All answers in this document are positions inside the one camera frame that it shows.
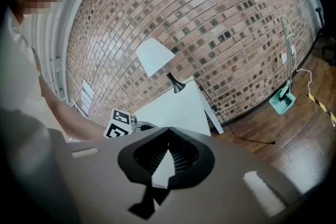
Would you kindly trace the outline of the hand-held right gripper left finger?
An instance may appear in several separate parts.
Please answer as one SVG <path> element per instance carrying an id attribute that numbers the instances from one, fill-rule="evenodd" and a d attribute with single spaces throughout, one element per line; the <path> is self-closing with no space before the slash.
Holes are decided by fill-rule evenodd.
<path id="1" fill-rule="evenodd" d="M 169 202 L 155 208 L 152 175 L 134 159 L 137 148 L 167 130 L 65 145 L 66 179 L 82 224 L 169 224 Z"/>

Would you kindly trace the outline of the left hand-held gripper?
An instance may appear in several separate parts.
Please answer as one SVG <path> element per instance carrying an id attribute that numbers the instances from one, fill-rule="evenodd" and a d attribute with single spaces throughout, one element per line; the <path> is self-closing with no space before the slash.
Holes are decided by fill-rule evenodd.
<path id="1" fill-rule="evenodd" d="M 139 133 L 153 128 L 156 128 L 156 125 L 149 122 L 137 121 L 136 116 L 128 112 L 112 109 L 103 136 L 106 138 L 115 138 L 132 134 L 134 130 L 136 133 Z"/>

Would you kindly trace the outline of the yellow black striped tape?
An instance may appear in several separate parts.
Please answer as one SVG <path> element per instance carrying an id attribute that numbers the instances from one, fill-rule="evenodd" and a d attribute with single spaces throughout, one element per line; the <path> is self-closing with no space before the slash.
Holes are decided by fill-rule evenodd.
<path id="1" fill-rule="evenodd" d="M 336 117 L 334 116 L 333 113 L 331 113 L 325 105 L 323 105 L 320 101 L 318 101 L 315 97 L 313 97 L 310 93 L 307 94 L 308 98 L 316 103 L 331 119 L 331 123 L 333 127 L 336 127 Z"/>

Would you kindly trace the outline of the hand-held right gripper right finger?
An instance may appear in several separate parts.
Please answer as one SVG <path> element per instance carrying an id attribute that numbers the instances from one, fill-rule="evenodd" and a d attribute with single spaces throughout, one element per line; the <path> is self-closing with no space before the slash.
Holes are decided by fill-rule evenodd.
<path id="1" fill-rule="evenodd" d="M 304 197 L 280 171 L 257 155 L 230 142 L 187 130 L 207 145 L 215 165 L 199 185 L 170 192 L 157 211 L 157 224 L 279 224 L 303 203 Z M 277 215 L 266 214 L 243 180 L 256 172 L 284 204 Z"/>

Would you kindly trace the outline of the white rectangular table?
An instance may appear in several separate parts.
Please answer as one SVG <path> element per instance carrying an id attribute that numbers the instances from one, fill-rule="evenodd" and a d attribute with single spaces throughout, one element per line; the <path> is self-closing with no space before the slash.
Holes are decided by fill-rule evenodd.
<path id="1" fill-rule="evenodd" d="M 158 127 L 178 127 L 211 136 L 210 121 L 219 134 L 224 130 L 215 111 L 204 97 L 194 77 L 183 81 L 186 86 L 179 92 L 173 89 L 134 112 L 138 121 L 150 122 Z"/>

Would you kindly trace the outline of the white table lamp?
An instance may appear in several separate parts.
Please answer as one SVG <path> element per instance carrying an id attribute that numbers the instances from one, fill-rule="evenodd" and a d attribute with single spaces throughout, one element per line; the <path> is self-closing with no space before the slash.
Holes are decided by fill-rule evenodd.
<path id="1" fill-rule="evenodd" d="M 176 80 L 170 68 L 165 66 L 175 57 L 175 54 L 154 38 L 144 41 L 136 50 L 136 55 L 148 77 L 152 77 L 160 69 L 164 69 L 167 78 L 177 94 L 185 88 L 185 84 Z"/>

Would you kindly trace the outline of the teal long-handled dustpan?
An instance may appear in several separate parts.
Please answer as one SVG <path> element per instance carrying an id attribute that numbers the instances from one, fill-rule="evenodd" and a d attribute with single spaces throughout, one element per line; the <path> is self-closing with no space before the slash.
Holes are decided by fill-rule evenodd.
<path id="1" fill-rule="evenodd" d="M 285 85 L 279 89 L 276 94 L 269 99 L 269 104 L 278 113 L 279 116 L 284 115 L 293 105 L 296 97 L 291 93 L 292 86 L 292 50 L 290 47 L 289 39 L 295 34 L 289 34 L 285 27 L 285 23 L 282 16 L 279 16 L 283 34 L 286 42 L 287 50 L 287 81 Z"/>

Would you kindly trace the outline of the person's white shirt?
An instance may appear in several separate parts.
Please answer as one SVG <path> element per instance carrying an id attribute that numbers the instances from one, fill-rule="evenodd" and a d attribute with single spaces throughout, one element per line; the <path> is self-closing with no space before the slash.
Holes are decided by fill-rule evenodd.
<path id="1" fill-rule="evenodd" d="M 19 110 L 45 127 L 60 131 L 68 142 L 69 137 L 42 97 L 39 76 L 33 50 L 8 8 L 0 27 L 0 108 Z"/>

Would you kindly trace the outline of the person's left forearm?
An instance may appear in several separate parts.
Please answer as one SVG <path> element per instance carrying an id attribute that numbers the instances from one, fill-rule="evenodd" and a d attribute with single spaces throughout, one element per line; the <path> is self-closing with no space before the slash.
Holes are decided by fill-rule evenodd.
<path id="1" fill-rule="evenodd" d="M 69 105 L 57 99 L 42 75 L 39 76 L 39 84 L 41 95 L 45 98 L 54 117 L 69 137 L 80 141 L 100 141 L 105 139 L 103 136 L 104 127 L 88 120 L 74 111 Z"/>

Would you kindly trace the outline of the white metal shelf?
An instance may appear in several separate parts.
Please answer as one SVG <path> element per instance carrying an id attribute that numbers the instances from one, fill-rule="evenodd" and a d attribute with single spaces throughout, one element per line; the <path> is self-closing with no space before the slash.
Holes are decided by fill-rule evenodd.
<path id="1" fill-rule="evenodd" d="M 95 93 L 85 79 L 82 81 L 81 91 L 76 99 L 71 99 L 69 105 L 79 114 L 89 119 L 89 112 Z"/>

